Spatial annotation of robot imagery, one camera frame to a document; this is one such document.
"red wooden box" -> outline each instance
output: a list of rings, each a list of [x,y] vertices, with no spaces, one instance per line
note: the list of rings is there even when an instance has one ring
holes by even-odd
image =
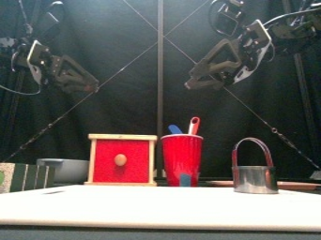
[[[85,185],[155,186],[156,136],[89,134],[89,174]]]

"black backdrop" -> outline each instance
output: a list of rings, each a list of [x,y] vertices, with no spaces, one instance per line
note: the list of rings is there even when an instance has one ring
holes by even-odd
[[[38,16],[50,1],[40,2]],[[184,87],[192,62],[201,59],[221,39],[212,32],[207,21],[211,1],[62,2],[65,19],[60,33],[41,43],[49,46],[50,53],[70,56],[102,85],[97,93],[81,102],[9,162],[34,163],[37,158],[88,160],[89,133],[165,135],[169,124],[187,131],[189,120],[196,115],[201,121],[199,135],[204,138],[200,176],[231,176],[231,149],[246,137],[260,139],[268,146],[279,177],[306,178],[311,175],[314,168],[308,162],[283,144],[225,90],[187,90]],[[288,1],[246,0],[246,24],[255,19],[263,23],[283,14],[284,2]],[[32,20],[36,1],[25,0],[22,3]],[[22,37],[17,1],[2,0],[0,14],[0,38]],[[157,31],[163,31],[163,44]],[[302,101],[302,86],[292,56],[275,57],[271,62],[262,63],[254,74],[227,89],[315,163],[321,164],[316,158],[318,48],[319,45],[314,45],[302,53],[303,84],[308,90],[311,119],[307,118],[308,106]],[[19,68],[11,73],[7,61],[2,58],[0,81],[6,87],[22,92],[33,92],[37,88],[28,70]],[[53,85],[32,97],[19,97],[0,90],[1,159],[18,149],[85,95],[65,94]],[[242,165],[263,164],[259,148],[250,142],[240,146]],[[161,167],[159,155],[155,165]]]

